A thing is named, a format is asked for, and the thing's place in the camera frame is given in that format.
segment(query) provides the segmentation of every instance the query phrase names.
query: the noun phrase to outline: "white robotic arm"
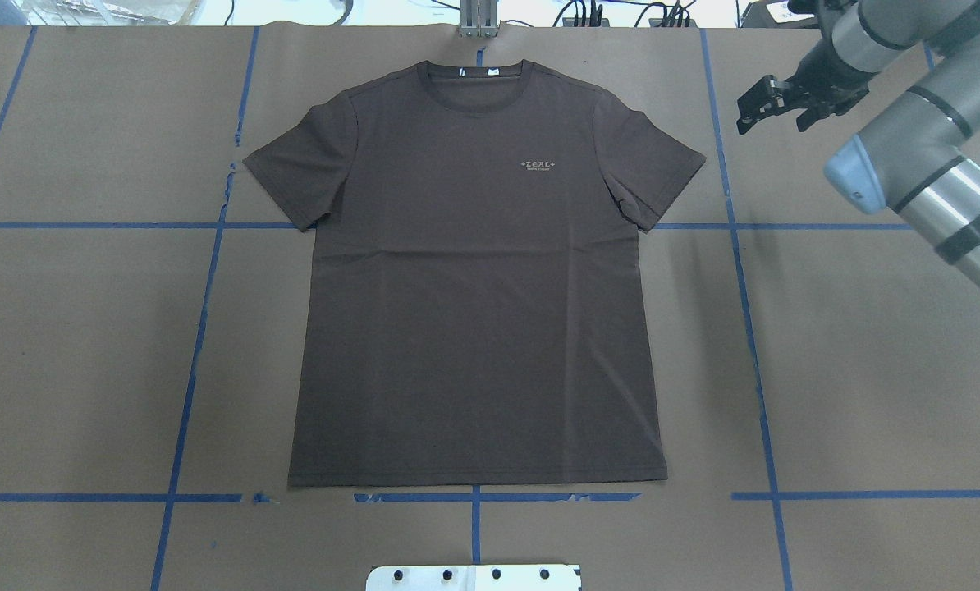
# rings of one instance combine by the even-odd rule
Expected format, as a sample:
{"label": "white robotic arm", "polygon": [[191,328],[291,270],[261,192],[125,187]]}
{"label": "white robotic arm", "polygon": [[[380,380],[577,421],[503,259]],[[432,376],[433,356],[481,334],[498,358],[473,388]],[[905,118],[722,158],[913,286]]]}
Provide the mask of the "white robotic arm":
{"label": "white robotic arm", "polygon": [[[790,0],[790,10],[810,2]],[[843,115],[866,83],[920,41],[946,59],[829,160],[825,175],[865,213],[891,207],[980,287],[980,167],[959,147],[980,130],[980,0],[817,0],[823,39],[789,79],[739,98],[741,134],[804,108],[805,131]]]}

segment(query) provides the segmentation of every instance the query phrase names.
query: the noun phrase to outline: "shirt logo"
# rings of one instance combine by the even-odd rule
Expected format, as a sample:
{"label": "shirt logo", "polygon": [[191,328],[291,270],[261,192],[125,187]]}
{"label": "shirt logo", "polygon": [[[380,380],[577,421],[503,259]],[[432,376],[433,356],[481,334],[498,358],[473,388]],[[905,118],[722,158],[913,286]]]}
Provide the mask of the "shirt logo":
{"label": "shirt logo", "polygon": [[555,162],[550,160],[524,160],[520,162],[520,166],[526,168],[527,171],[551,171]]}

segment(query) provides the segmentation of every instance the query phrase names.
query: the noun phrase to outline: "short sleeve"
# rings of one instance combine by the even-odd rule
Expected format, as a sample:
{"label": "short sleeve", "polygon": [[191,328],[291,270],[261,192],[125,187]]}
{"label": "short sleeve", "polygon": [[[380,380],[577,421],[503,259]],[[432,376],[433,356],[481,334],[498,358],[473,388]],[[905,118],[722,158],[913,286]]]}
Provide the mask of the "short sleeve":
{"label": "short sleeve", "polygon": [[643,231],[654,228],[705,163],[704,154],[658,130],[607,91],[596,103],[593,135],[607,188],[622,216]]}
{"label": "short sleeve", "polygon": [[303,231],[330,212],[351,169],[356,138],[355,110],[347,94],[338,94],[242,162]]}

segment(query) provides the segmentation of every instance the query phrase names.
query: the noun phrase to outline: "t-shirt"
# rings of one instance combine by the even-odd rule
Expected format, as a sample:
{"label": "t-shirt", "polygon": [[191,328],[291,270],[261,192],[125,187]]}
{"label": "t-shirt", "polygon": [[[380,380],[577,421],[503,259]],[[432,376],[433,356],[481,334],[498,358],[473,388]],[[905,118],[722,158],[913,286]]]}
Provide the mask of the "t-shirt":
{"label": "t-shirt", "polygon": [[318,221],[288,485],[665,479],[637,232],[704,160],[530,61],[419,63],[250,154]]}

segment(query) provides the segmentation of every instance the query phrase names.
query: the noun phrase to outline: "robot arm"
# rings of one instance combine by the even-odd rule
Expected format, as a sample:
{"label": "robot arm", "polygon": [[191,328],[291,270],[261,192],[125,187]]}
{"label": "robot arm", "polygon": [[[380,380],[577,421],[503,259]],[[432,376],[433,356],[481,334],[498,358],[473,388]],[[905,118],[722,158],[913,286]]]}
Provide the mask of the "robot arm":
{"label": "robot arm", "polygon": [[[801,4],[790,0],[790,10]],[[816,8],[822,40],[793,77],[764,77],[739,98],[740,134],[794,108],[806,109],[801,131],[843,115],[877,72],[926,41],[946,60],[851,138],[825,175],[862,212],[891,207],[980,287],[980,167],[959,150],[980,128],[980,0],[817,0]]]}

